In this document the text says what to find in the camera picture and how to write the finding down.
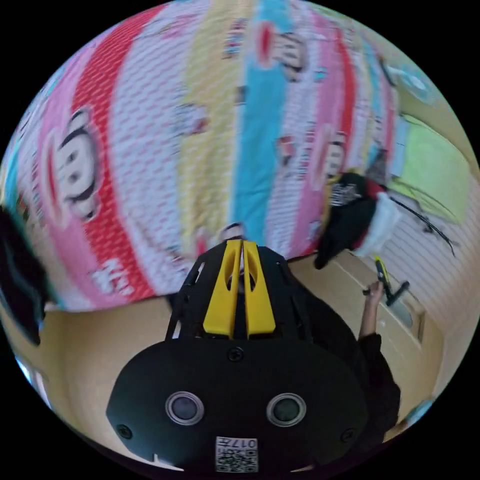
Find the red stripe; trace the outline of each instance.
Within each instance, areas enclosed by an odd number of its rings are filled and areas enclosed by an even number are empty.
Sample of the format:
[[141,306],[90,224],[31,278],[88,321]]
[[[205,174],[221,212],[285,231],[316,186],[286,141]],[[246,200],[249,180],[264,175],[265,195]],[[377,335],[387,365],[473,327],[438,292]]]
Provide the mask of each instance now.
[[129,237],[117,215],[109,163],[109,116],[120,68],[134,38],[163,8],[163,5],[157,6],[130,17],[105,37],[83,70],[71,106],[72,112],[90,107],[90,121],[98,132],[98,151],[102,153],[99,162],[102,163],[103,182],[97,194],[101,207],[97,216],[84,225],[85,235],[100,265],[108,259],[120,260],[134,288],[130,300],[155,293],[137,264]]
[[343,42],[342,33],[339,28],[336,28],[336,43],[342,60],[343,74],[345,79],[345,100],[340,124],[340,130],[345,134],[345,157],[343,158],[343,163],[340,169],[340,172],[343,172],[345,171],[345,164],[349,156],[350,144],[352,143],[351,133],[356,100],[355,70],[352,61],[350,60],[347,47]]

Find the colorful blanket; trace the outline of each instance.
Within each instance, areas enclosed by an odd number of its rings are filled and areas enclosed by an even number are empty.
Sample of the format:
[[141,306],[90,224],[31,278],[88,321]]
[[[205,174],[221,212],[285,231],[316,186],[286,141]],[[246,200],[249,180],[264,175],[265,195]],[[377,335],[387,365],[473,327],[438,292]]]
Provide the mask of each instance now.
[[176,0],[55,73],[7,148],[1,202],[61,308],[124,305],[176,292],[231,236],[312,253],[329,183],[390,162],[397,110],[347,20],[302,0]]

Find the pink stripe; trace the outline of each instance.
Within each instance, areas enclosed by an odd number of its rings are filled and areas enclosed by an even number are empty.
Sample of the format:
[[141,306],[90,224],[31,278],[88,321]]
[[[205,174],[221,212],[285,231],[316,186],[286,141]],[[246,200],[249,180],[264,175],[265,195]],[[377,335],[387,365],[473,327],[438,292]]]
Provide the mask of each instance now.
[[397,124],[397,104],[394,97],[394,87],[389,83],[387,85],[388,91],[388,120],[387,120],[387,137],[386,137],[386,149],[388,150],[387,155],[387,178],[390,179],[390,165],[392,163],[394,155],[394,139],[395,139],[395,129]]
[[362,68],[362,62],[364,62],[364,53],[353,60],[358,66],[358,70],[355,71],[356,83],[355,88],[357,91],[355,110],[353,113],[353,128],[352,128],[352,143],[350,151],[348,152],[346,168],[360,168],[363,166],[363,160],[361,157],[365,138],[367,136],[367,125],[371,110],[371,100],[367,95],[367,85],[365,75],[360,72]]
[[327,41],[320,43],[320,57],[318,66],[327,68],[326,79],[319,84],[317,120],[314,133],[314,144],[308,162],[308,171],[304,179],[303,192],[299,202],[299,211],[296,218],[296,227],[290,241],[288,256],[299,256],[309,245],[309,230],[312,222],[318,221],[321,214],[324,184],[325,184],[325,140],[324,129],[330,126],[334,134],[340,122],[342,106],[339,105],[339,97],[342,97],[343,89],[339,81],[343,75],[339,71],[342,68],[336,52],[336,35],[332,24],[323,16],[312,12],[314,26],[318,33],[325,35]]
[[[92,254],[82,222],[63,212],[64,217],[56,214],[54,199],[51,196],[48,179],[49,155],[55,154],[64,135],[64,126],[70,118],[70,105],[75,91],[75,85],[89,62],[94,49],[84,48],[71,59],[62,79],[47,100],[44,118],[38,138],[39,148],[39,194],[43,205],[45,226],[50,240],[55,245],[55,252],[65,266],[68,276],[79,291],[94,304],[105,304],[105,299],[89,280],[89,272],[97,269],[97,261]],[[63,297],[61,285],[55,285],[58,294]],[[111,299],[111,305],[118,299]]]
[[[82,72],[72,101],[73,111],[84,107],[90,109],[90,122],[97,131],[96,140],[101,150],[98,161],[103,169],[101,187],[97,192],[100,208],[98,214],[83,225],[83,229],[98,265],[102,266],[111,259],[118,261],[124,279],[131,288],[125,297],[117,297],[117,305],[151,297],[155,292],[137,263],[134,248],[118,216],[110,172],[109,120],[115,85],[132,43],[145,25],[164,7],[160,5],[128,18],[105,38]],[[101,88],[98,88],[99,72]],[[112,301],[110,294],[103,298],[106,302]]]

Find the person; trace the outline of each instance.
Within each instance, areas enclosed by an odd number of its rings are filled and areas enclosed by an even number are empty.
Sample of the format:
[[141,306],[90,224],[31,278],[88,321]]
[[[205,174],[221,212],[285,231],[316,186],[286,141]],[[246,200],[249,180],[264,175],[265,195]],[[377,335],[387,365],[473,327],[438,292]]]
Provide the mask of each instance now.
[[319,470],[319,474],[337,475],[375,452],[399,418],[401,391],[381,353],[382,338],[377,333],[383,284],[377,281],[369,285],[370,293],[365,298],[358,338],[327,303],[299,281],[298,287],[304,295],[313,342],[349,366],[363,390],[367,406],[367,424],[348,453],[328,465],[310,465]]

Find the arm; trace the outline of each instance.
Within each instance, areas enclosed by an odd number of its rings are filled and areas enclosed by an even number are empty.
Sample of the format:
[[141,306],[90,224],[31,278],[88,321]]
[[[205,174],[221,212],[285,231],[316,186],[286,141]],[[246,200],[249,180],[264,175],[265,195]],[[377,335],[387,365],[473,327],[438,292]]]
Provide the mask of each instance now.
[[400,408],[400,389],[381,353],[382,338],[376,332],[377,310],[383,296],[383,285],[376,282],[369,288],[370,295],[365,300],[358,335],[358,344],[365,358],[369,377],[366,398],[370,420],[360,441],[365,450],[383,442],[385,433],[396,425]]
[[377,331],[377,310],[384,294],[382,282],[377,281],[369,286],[370,294],[365,300],[363,316],[361,317],[358,340],[374,334]]

